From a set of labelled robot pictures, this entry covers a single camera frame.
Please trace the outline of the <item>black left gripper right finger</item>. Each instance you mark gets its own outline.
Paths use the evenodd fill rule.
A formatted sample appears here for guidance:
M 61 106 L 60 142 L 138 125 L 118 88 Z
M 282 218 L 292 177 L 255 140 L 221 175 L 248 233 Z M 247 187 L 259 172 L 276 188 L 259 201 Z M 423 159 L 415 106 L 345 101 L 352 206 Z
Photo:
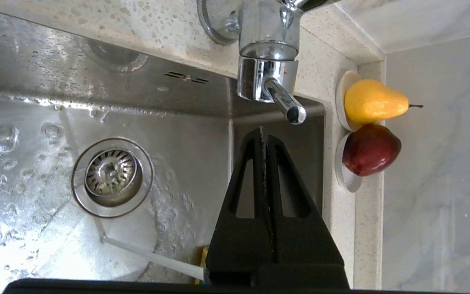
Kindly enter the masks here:
M 267 137 L 272 272 L 285 286 L 348 286 L 344 261 L 285 143 Z

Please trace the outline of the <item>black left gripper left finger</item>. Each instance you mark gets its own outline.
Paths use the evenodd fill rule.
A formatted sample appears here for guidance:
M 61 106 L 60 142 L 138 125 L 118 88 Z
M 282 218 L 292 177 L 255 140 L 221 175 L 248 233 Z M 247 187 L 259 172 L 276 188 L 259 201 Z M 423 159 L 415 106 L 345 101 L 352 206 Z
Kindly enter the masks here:
M 258 269 L 273 260 L 262 128 L 242 140 L 209 245 L 205 281 L 253 285 Z

